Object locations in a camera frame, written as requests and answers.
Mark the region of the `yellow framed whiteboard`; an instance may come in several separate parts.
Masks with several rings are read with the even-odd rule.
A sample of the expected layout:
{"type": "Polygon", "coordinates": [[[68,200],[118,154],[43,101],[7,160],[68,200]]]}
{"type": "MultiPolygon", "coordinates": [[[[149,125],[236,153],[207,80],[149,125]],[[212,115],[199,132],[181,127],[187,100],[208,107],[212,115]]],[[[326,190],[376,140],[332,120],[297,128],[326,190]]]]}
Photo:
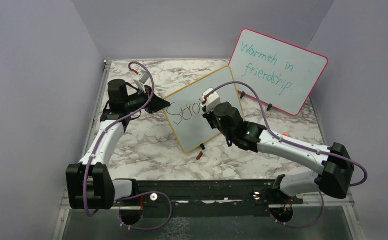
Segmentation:
{"type": "Polygon", "coordinates": [[[200,98],[206,90],[233,80],[231,68],[226,65],[164,98],[170,106],[163,112],[184,153],[192,152],[220,134],[202,117],[200,98]]]}

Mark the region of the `brown marker cap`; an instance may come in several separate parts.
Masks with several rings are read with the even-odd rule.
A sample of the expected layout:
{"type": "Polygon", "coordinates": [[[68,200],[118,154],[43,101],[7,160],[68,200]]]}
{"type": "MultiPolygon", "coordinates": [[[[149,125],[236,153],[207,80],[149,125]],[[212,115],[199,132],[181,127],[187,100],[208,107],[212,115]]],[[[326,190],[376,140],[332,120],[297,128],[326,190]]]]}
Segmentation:
{"type": "Polygon", "coordinates": [[[200,153],[196,156],[196,160],[199,160],[202,156],[203,156],[203,152],[200,152],[200,153]]]}

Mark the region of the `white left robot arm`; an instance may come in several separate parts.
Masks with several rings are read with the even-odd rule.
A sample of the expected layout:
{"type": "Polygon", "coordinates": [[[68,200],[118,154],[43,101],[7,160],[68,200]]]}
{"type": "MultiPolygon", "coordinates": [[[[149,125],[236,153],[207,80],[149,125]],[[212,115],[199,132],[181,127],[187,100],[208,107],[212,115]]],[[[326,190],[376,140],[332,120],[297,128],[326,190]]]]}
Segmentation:
{"type": "Polygon", "coordinates": [[[134,181],[112,180],[107,166],[134,114],[142,110],[154,114],[170,106],[147,85],[139,84],[133,94],[128,94],[129,86],[122,79],[107,84],[109,100],[100,117],[99,132],[82,159],[65,171],[70,207],[84,209],[89,217],[98,210],[111,209],[119,199],[129,206],[137,203],[139,192],[134,181]]]}

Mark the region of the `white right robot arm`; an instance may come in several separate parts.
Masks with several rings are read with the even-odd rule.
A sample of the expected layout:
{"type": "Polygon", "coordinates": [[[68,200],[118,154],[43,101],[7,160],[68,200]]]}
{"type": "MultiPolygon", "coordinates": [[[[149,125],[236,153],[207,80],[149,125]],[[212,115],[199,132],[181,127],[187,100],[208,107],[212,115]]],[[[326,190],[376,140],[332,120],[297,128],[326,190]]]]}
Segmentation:
{"type": "Polygon", "coordinates": [[[203,106],[201,110],[210,127],[225,137],[227,146],[275,155],[309,169],[295,175],[279,175],[268,194],[274,202],[281,204],[296,195],[318,191],[335,199],[346,197],[354,166],[348,162],[343,145],[334,143],[332,147],[320,145],[316,150],[307,150],[299,147],[298,140],[287,144],[281,135],[271,136],[265,126],[243,120],[228,102],[213,108],[203,106]]]}

